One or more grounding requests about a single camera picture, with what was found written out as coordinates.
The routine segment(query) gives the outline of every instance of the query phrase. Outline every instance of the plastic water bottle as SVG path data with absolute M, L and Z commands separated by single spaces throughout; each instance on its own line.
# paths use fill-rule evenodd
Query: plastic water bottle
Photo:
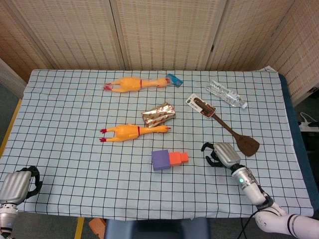
M 231 91 L 230 89 L 224 87 L 222 84 L 214 80 L 211 80 L 209 82 L 206 89 L 214 95 L 222 98 L 224 101 L 226 101 L 233 107 L 241 107 L 243 109 L 247 107 L 247 102 L 243 101 L 240 98 L 239 94 L 237 94 L 234 91 Z

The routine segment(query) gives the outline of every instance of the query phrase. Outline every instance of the foam block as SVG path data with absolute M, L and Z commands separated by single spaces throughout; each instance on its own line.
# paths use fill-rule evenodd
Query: foam block
M 159 150 L 152 152 L 152 164 L 154 171 L 162 170 L 162 169 L 169 169 L 169 154 L 168 150 Z
M 188 154 L 187 153 L 180 153 L 180 159 L 182 163 L 188 162 Z
M 180 152 L 169 153 L 169 162 L 171 166 L 180 165 L 181 164 Z

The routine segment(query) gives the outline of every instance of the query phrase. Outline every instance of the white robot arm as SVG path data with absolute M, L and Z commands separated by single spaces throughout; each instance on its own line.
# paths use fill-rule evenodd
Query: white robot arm
M 251 170 L 240 165 L 240 157 L 228 143 L 206 143 L 202 151 L 210 147 L 213 149 L 211 156 L 218 161 L 214 163 L 207 156 L 208 163 L 213 167 L 224 166 L 230 169 L 231 176 L 246 194 L 248 199 L 258 209 L 255 220 L 258 227 L 268 233 L 283 233 L 300 239 L 319 239 L 319 221 L 297 214 L 287 215 L 271 197 L 265 193 Z
M 35 177 L 35 189 L 28 192 L 31 178 Z M 8 174 L 0 190 L 0 239 L 10 239 L 18 209 L 17 206 L 25 199 L 40 192 L 42 182 L 35 166 L 23 168 Z

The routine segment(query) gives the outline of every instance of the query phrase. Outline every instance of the table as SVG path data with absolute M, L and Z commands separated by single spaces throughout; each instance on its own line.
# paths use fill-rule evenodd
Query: table
M 123 76 L 143 79 L 175 74 L 177 87 L 139 92 L 103 91 Z M 248 107 L 233 108 L 205 90 L 210 79 L 234 89 Z M 236 132 L 260 142 L 244 156 L 234 138 L 185 100 L 191 93 L 217 107 Z M 167 101 L 176 118 L 162 134 L 125 142 L 100 143 L 100 129 L 116 124 L 143 125 L 141 112 Z M 305 216 L 313 208 L 301 174 L 277 72 L 34 70 L 0 161 L 6 174 L 36 165 L 43 178 L 38 196 L 19 209 L 27 212 L 103 217 L 118 220 L 248 217 L 255 210 L 224 168 L 212 168 L 200 151 L 204 142 L 229 142 L 263 189 L 289 213 Z M 189 162 L 153 171 L 151 152 L 185 151 Z

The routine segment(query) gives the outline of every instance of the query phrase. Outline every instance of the rubber chicken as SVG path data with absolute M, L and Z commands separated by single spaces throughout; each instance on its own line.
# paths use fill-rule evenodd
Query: rubber chicken
M 137 77 L 123 77 L 117 81 L 113 81 L 111 83 L 106 83 L 104 85 L 104 90 L 106 91 L 114 91 L 114 92 L 128 92 L 128 91 L 139 91 L 143 87 L 149 86 L 157 86 L 157 87 L 165 87 L 170 84 L 169 79 L 167 78 L 159 78 L 155 81 L 142 80 Z M 120 88 L 111 88 L 111 85 L 120 85 Z
M 134 124 L 124 124 L 119 125 L 113 128 L 104 128 L 100 130 L 102 133 L 106 132 L 115 132 L 114 138 L 100 138 L 101 142 L 121 142 L 128 139 L 135 139 L 139 137 L 141 134 L 145 133 L 152 133 L 152 132 L 158 132 L 158 133 L 165 133 L 170 128 L 166 125 L 160 125 L 153 128 L 147 128 L 147 127 L 139 127 Z

